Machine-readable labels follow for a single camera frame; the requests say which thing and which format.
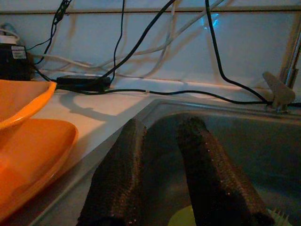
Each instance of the white tile wall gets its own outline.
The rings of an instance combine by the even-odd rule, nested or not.
[[[17,2],[19,1],[0,0],[0,6],[2,9],[12,9],[15,8],[14,4],[17,6]],[[33,3],[36,3],[36,8],[52,8],[60,0],[27,0],[25,2],[22,9],[33,9]],[[88,8],[95,6],[97,1],[75,0],[74,2],[78,4],[78,7]],[[112,8],[121,4],[120,0],[98,2],[100,6]],[[128,0],[127,4],[139,8],[158,7],[165,2],[165,0]],[[202,2],[184,0],[182,5],[201,5]],[[296,5],[300,2],[299,0],[234,0],[231,4],[233,6]],[[279,75],[296,14],[295,12],[213,14],[225,73],[230,78],[251,87],[266,87],[261,75],[265,71]],[[120,45],[119,53],[127,53],[134,46],[154,15],[154,13],[126,14],[125,38]],[[195,15],[196,13],[177,13],[176,29]],[[140,50],[163,43],[169,17],[170,15],[166,13],[158,20],[139,48]],[[52,15],[0,16],[0,23],[13,24],[28,47],[49,37],[51,20]],[[59,25],[51,53],[91,63],[106,61],[113,55],[119,35],[119,23],[120,14],[66,16]],[[43,48],[36,48],[33,53],[41,53],[42,50]],[[130,63],[122,66],[119,72],[134,76],[145,74],[152,69],[158,55],[159,53],[135,57]],[[57,66],[58,64],[49,62],[44,65],[44,68]],[[152,75],[152,78],[224,84],[217,70],[205,17],[172,44],[163,66]],[[300,89],[301,79],[297,79],[296,84],[295,89]]]

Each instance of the black power adapter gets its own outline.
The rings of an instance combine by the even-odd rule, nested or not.
[[[0,79],[29,81],[32,74],[24,46],[0,43]]]
[[[95,80],[97,83],[87,85]],[[83,85],[80,87],[82,91],[96,91],[102,92],[110,87],[111,79],[109,77],[100,78],[98,76],[85,76],[85,75],[65,75],[56,79],[58,85]]]

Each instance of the sink basin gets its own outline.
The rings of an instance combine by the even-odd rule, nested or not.
[[[290,215],[293,225],[300,222],[300,125],[265,117],[210,111],[189,111],[205,121],[231,159],[243,168],[269,209]],[[146,153],[155,152],[145,161],[143,173],[143,224],[167,225],[179,210],[190,205],[181,152],[175,132],[181,113],[156,121],[146,136]]]
[[[155,156],[144,167],[142,226],[167,226],[177,211],[190,205],[182,156],[174,139],[177,119],[183,113],[204,120],[232,160],[249,176],[267,208],[282,210],[292,225],[300,224],[300,115],[156,100],[135,116],[148,128],[144,159],[149,158],[147,153]],[[20,214],[18,220],[23,218],[39,226],[76,225],[92,175],[101,161],[98,156],[110,149],[119,132],[99,145],[42,198],[29,203],[27,214]]]

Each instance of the black box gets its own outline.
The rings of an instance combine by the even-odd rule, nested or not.
[[[30,81],[32,69],[24,46],[0,44],[0,79]]]

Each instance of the yellow object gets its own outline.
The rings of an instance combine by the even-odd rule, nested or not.
[[[52,182],[76,142],[69,122],[30,119],[55,86],[0,80],[0,222]]]
[[[170,218],[168,226],[196,226],[192,206],[176,212]]]

